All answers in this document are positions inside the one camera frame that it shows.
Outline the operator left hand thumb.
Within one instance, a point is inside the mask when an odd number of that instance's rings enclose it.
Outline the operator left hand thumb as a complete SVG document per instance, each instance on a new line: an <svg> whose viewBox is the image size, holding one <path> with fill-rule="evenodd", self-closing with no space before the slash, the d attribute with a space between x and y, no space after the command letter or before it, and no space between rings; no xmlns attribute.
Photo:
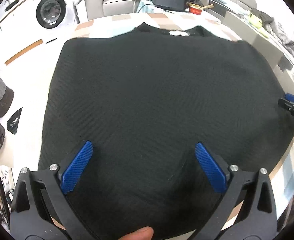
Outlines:
<svg viewBox="0 0 294 240"><path fill-rule="evenodd" d="M153 228L146 226L121 237L119 240L151 240L153 235Z"/></svg>

